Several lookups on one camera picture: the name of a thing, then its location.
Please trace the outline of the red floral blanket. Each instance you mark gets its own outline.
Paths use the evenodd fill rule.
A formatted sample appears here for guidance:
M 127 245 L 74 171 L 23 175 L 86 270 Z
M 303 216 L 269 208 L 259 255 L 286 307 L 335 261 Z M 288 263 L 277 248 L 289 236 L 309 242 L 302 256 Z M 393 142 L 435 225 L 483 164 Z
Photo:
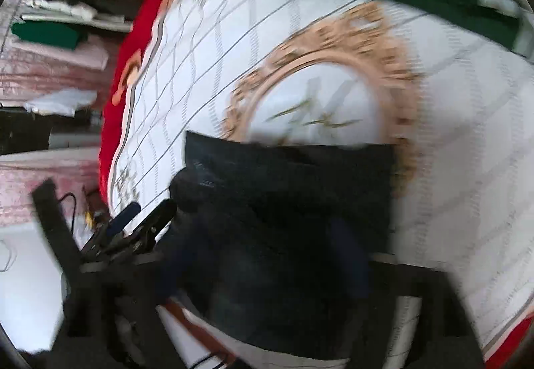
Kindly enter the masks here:
M 147 0 L 100 150 L 147 216 L 188 132 L 394 148 L 360 240 L 453 279 L 485 359 L 533 317 L 533 23 L 515 0 Z

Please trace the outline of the hanging clothes on rack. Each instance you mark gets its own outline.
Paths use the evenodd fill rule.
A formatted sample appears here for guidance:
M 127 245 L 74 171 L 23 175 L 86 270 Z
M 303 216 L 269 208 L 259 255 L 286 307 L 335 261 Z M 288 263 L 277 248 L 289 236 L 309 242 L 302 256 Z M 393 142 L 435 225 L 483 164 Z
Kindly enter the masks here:
M 100 123 L 143 0 L 1 0 L 1 151 L 47 149 Z

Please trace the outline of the white diamond pattern cloth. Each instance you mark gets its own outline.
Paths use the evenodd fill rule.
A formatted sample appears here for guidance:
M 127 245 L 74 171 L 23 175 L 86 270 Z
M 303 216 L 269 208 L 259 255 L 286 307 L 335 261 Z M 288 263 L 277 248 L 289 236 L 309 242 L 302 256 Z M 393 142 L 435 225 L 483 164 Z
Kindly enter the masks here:
M 184 165 L 187 130 L 214 137 L 249 103 L 253 141 L 379 141 L 365 82 L 330 63 L 255 87 L 278 48 L 385 19 L 407 56 L 419 110 L 416 172 L 397 203 L 393 251 L 450 271 L 484 357 L 502 364 L 533 320 L 533 67 L 501 45 L 386 0 L 146 0 L 120 49 L 104 112 L 100 189 L 118 212 L 150 212 Z

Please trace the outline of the black leather jacket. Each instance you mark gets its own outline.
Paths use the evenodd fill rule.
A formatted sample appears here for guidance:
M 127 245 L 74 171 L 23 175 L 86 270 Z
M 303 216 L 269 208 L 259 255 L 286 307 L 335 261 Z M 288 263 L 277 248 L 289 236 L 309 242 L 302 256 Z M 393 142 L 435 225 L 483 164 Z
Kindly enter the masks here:
M 345 359 L 388 247 L 394 149 L 265 147 L 190 132 L 158 295 L 264 350 Z

